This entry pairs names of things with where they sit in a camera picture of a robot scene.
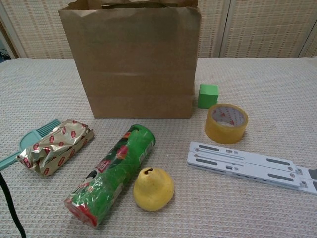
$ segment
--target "brush handle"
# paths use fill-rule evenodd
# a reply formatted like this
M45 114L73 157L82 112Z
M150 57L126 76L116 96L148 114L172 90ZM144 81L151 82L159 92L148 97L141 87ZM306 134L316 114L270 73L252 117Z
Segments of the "brush handle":
M0 161L0 171L3 170L4 168L12 165L13 163L17 162L16 156L20 154L21 151L17 151L12 155L9 155L8 157L4 158L3 160Z

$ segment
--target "pear stem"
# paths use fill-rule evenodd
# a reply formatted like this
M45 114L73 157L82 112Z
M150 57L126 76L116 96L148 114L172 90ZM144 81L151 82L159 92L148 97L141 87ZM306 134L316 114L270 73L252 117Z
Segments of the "pear stem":
M152 171L152 168L149 168L148 170L145 170L144 173L147 175L149 171Z

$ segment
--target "teal brush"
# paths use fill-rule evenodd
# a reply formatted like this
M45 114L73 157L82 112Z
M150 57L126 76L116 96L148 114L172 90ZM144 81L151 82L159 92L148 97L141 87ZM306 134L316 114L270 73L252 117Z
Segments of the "teal brush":
M20 143L19 143L20 151L17 151L14 154L1 160L0 171L12 165L14 162L16 162L17 160L15 159L15 157L18 154L20 154L25 148L38 142L40 139L42 139L44 136L49 134L55 127L59 126L60 124L61 122L55 119L55 120L52 120L50 123L42 126L41 128L32 130L29 133L27 133L25 136L23 136L23 138L20 140Z

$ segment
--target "gold wrapper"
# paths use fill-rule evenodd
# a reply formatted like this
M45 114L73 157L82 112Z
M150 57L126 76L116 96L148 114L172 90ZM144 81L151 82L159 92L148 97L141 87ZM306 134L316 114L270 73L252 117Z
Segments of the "gold wrapper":
M57 170L93 136L93 131L87 125L68 119L37 143L24 149L17 160L28 169L49 175L49 172L52 174Z

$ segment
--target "tape roll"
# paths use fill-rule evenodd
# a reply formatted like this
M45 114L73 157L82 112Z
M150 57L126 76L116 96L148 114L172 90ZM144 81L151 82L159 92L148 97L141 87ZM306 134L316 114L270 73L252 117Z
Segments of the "tape roll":
M205 133L220 144L234 144L241 140L248 124L248 115L231 104L216 104L209 108Z

